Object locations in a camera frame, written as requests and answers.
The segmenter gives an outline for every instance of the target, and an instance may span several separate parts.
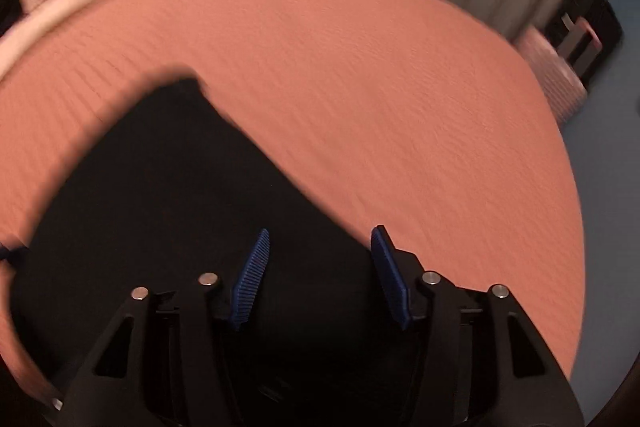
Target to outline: silver screw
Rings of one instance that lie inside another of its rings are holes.
[[[438,272],[428,271],[422,274],[422,282],[425,284],[438,284],[442,280]]]
[[[131,292],[131,296],[136,301],[143,301],[144,299],[146,299],[147,295],[149,295],[149,290],[147,290],[144,286],[138,286]]]
[[[218,283],[218,276],[213,272],[204,272],[198,277],[198,282],[203,286],[215,286]]]
[[[509,296],[509,289],[504,284],[496,284],[491,291],[498,299],[504,299]]]

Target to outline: gray floor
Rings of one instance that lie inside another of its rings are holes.
[[[586,306],[571,383],[587,421],[640,351],[640,0],[609,1],[625,40],[562,132],[586,244]]]

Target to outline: metal pin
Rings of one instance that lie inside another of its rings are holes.
[[[198,277],[198,282],[203,286],[215,286],[218,283],[218,276],[213,272],[204,272]]]
[[[509,296],[509,289],[504,284],[496,284],[491,288],[491,291],[498,299],[504,299]]]
[[[149,290],[147,290],[144,286],[138,286],[131,292],[131,296],[136,301],[143,301],[144,299],[146,299],[147,295],[149,295]]]
[[[422,274],[422,282],[425,284],[438,284],[442,280],[438,272],[428,271]]]

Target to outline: blue gripper pad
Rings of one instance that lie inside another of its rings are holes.
[[[394,259],[395,250],[385,227],[378,225],[371,231],[371,256],[385,293],[386,304],[393,319],[405,330],[411,323],[409,288]]]
[[[269,262],[269,232],[262,229],[254,249],[247,257],[238,281],[231,291],[231,313],[229,322],[236,331],[249,320],[255,296]]]

